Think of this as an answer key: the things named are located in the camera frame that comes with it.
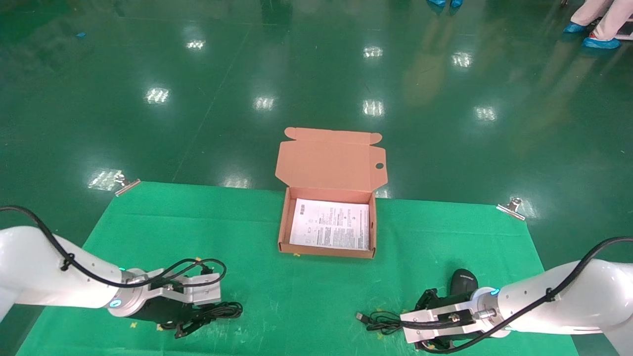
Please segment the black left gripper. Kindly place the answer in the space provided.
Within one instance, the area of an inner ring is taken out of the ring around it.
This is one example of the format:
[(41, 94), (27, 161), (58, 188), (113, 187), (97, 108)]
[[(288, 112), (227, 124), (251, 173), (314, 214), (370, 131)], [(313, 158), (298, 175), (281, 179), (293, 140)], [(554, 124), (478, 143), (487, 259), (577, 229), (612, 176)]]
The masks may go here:
[(174, 338), (180, 339), (210, 324), (208, 318), (194, 318), (197, 311), (192, 304), (183, 303), (165, 297), (145, 300), (134, 319), (167, 325), (174, 328)]

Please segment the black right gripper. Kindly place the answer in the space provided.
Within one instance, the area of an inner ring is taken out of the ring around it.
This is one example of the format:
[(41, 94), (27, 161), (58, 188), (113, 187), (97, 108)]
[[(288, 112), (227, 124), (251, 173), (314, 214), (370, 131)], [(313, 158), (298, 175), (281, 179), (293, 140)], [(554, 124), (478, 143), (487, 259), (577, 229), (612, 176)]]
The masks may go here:
[[(427, 289), (418, 299), (418, 302), (414, 305), (414, 311), (420, 310), (432, 310), (435, 308), (444, 308), (448, 306), (454, 306), (461, 303), (470, 302), (473, 298), (475, 291), (468, 291), (456, 295), (448, 295), (447, 297), (440, 298), (437, 295), (437, 289)], [(417, 342), (418, 351), (423, 350), (427, 353), (446, 353), (453, 348), (453, 340), (450, 338), (434, 338), (431, 340), (425, 340)]]

